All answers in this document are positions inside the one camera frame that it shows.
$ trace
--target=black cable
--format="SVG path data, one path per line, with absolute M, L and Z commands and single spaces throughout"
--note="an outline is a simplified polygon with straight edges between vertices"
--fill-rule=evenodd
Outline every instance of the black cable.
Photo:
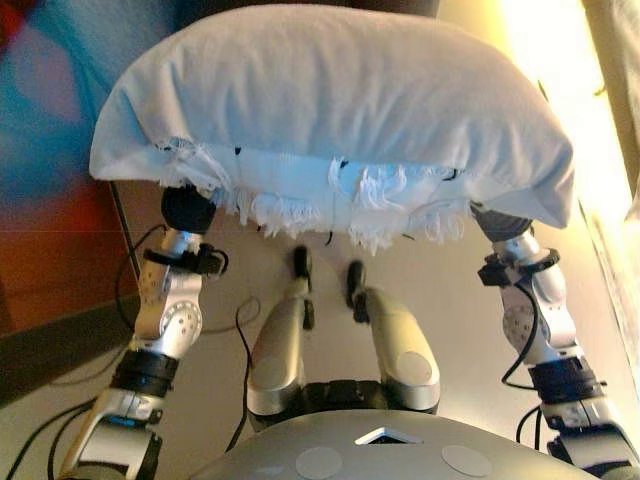
M 532 408 L 527 413 L 524 414 L 524 417 L 520 419 L 520 423 L 518 423 L 518 428 L 516 429 L 516 442 L 520 443 L 520 437 L 522 436 L 522 429 L 524 424 L 527 422 L 529 417 L 540 410 L 540 405 Z
M 542 422 L 542 408 L 538 407 L 538 413 L 536 414 L 536 436 L 534 447 L 536 450 L 540 450 L 540 424 Z
M 133 247 L 129 249 L 129 251 L 127 252 L 127 255 L 122 259 L 122 262 L 118 267 L 118 273 L 116 274 L 116 281 L 115 281 L 115 288 L 114 288 L 114 293 L 116 297 L 116 308 L 118 310 L 120 320 L 122 320 L 122 323 L 124 323 L 129 329 L 129 331 L 131 331 L 132 333 L 134 331 L 133 324 L 129 321 L 129 319 L 127 318 L 127 315 L 124 313 L 122 302 L 120 301 L 120 281 L 122 280 L 122 275 L 124 274 L 124 270 L 127 267 L 127 262 L 129 261 L 129 259 L 133 258 L 133 255 L 135 254 L 138 247 L 140 247 L 140 245 L 142 245 L 142 243 L 147 238 L 149 238 L 149 235 L 151 235 L 153 232 L 155 232 L 160 228 L 162 228 L 165 232 L 167 231 L 167 227 L 164 226 L 163 224 L 155 225 L 154 227 L 151 227 L 149 230 L 147 230 L 147 232 L 142 236 L 142 238 L 140 238 L 140 240 L 138 240 L 133 245 Z
M 240 305 L 240 307 L 245 308 L 251 302 L 255 303 L 256 305 L 256 313 L 251 315 L 251 317 L 249 317 L 248 320 L 245 320 L 244 322 L 240 322 L 240 327 L 246 327 L 247 325 L 257 320 L 258 317 L 260 316 L 260 312 L 262 311 L 262 304 L 260 303 L 260 299 L 257 297 L 253 297 L 253 296 L 249 297 L 245 302 L 242 303 L 242 305 Z M 235 324 L 227 327 L 207 328 L 205 330 L 202 330 L 202 332 L 200 332 L 200 335 L 218 335 L 220 333 L 226 333 L 232 330 L 236 330 L 236 328 L 237 327 Z
M 227 273 L 227 268 L 229 267 L 229 255 L 227 255 L 225 251 L 218 250 L 216 248 L 213 249 L 213 253 L 217 253 L 218 255 L 222 256 L 224 264 L 222 270 L 220 271 L 220 275 L 224 275 L 225 273 Z
M 500 381 L 504 385 L 507 385 L 507 386 L 512 387 L 512 388 L 518 388 L 520 390 L 534 390 L 535 391 L 535 388 L 531 387 L 529 385 L 518 385 L 517 383 L 511 383 L 509 381 L 509 377 L 522 364 L 522 362 L 524 361 L 525 357 L 529 353 L 529 350 L 531 350 L 531 345 L 533 345 L 533 341 L 535 340 L 536 333 L 538 331 L 538 323 L 539 323 L 538 306 L 536 305 L 536 301 L 534 300 L 533 296 L 527 291 L 526 288 L 524 288 L 519 283 L 516 283 L 515 287 L 518 290 L 520 290 L 524 295 L 526 295 L 526 297 L 531 302 L 531 307 L 533 308 L 533 323 L 531 324 L 531 332 L 529 332 L 529 338 L 527 338 L 527 342 L 524 344 L 524 348 L 522 349 L 522 351 L 518 355 L 518 358 L 513 363 L 513 365 L 511 365 L 509 367 L 509 369 L 505 372 L 505 374 L 502 376 Z
M 240 434 L 242 433 L 242 429 L 244 428 L 244 424 L 247 421 L 247 415 L 248 415 L 247 393 L 249 390 L 249 370 L 253 366 L 253 361 L 251 360 L 251 349 L 249 348 L 247 339 L 244 337 L 244 333 L 242 333 L 242 329 L 240 328 L 240 321 L 238 317 L 240 315 L 240 310 L 244 308 L 246 305 L 248 305 L 250 302 L 251 302 L 251 299 L 245 301 L 236 309 L 236 329 L 240 334 L 240 338 L 242 339 L 242 344 L 244 345 L 244 350 L 247 354 L 247 364 L 244 370 L 244 387 L 242 392 L 242 417 L 240 418 L 240 422 L 238 423 L 238 426 L 236 427 L 235 432 L 233 432 L 233 436 L 229 441 L 229 445 L 227 445 L 225 453 L 231 450 L 233 447 L 235 447 L 236 443 L 238 443 L 238 439 L 240 438 Z
M 89 410 L 91 410 L 92 405 L 93 403 L 78 409 L 78 411 L 76 411 L 74 414 L 72 414 L 69 418 L 67 418 L 64 421 L 64 423 L 58 430 L 58 433 L 56 433 L 56 436 L 53 439 L 53 443 L 51 444 L 51 448 L 49 448 L 49 458 L 47 459 L 47 477 L 49 480 L 55 480 L 55 474 L 53 472 L 53 468 L 54 468 L 53 461 L 55 459 L 56 449 L 58 448 L 58 442 L 60 442 L 60 438 L 62 437 L 62 434 L 67 429 L 67 427 L 71 424 L 71 422 L 73 422 L 76 418 L 78 418 L 83 413 L 86 413 Z
M 53 422 L 55 422 L 56 420 L 64 417 L 65 415 L 68 415 L 69 413 L 75 412 L 76 410 L 82 409 L 87 405 L 93 405 L 93 402 L 96 401 L 97 397 L 92 398 L 91 400 L 88 400 L 86 402 L 83 402 L 79 405 L 76 405 L 74 407 L 71 408 L 67 408 L 66 410 L 58 413 L 57 415 L 54 415 L 53 417 L 51 417 L 49 420 L 47 420 L 46 422 L 44 422 L 43 424 L 41 424 L 38 428 L 36 428 L 33 433 L 29 436 L 29 438 L 27 439 L 26 442 L 24 442 L 24 445 L 22 446 L 22 448 L 20 449 L 20 452 L 18 453 L 18 456 L 16 457 L 15 461 L 13 462 L 13 465 L 11 466 L 11 470 L 9 470 L 9 473 L 7 474 L 7 478 L 6 480 L 11 480 L 13 478 L 13 476 L 15 475 L 16 471 L 18 470 L 18 467 L 20 466 L 20 464 L 22 463 L 22 460 L 24 459 L 24 456 L 26 455 L 27 451 L 29 450 L 29 447 L 31 447 L 31 444 L 33 443 L 33 441 L 38 437 L 38 435 L 40 435 L 40 433 L 47 428 L 49 425 L 51 425 Z
M 75 385 L 80 385 L 82 383 L 85 383 L 85 382 L 88 382 L 90 380 L 93 380 L 94 378 L 98 378 L 104 372 L 109 370 L 109 368 L 111 368 L 114 363 L 116 363 L 118 358 L 120 358 L 120 355 L 122 355 L 122 353 L 127 349 L 127 347 L 128 347 L 128 344 L 125 344 L 122 347 L 120 347 L 118 349 L 118 351 L 115 353 L 115 355 L 111 358 L 111 360 L 109 360 L 107 362 L 107 364 L 104 367 L 102 367 L 100 370 L 98 370 L 97 372 L 89 374 L 86 377 L 79 378 L 77 380 L 69 380 L 69 381 L 62 381 L 62 382 L 50 382 L 49 386 L 50 387 L 56 387 L 56 388 L 73 387 Z

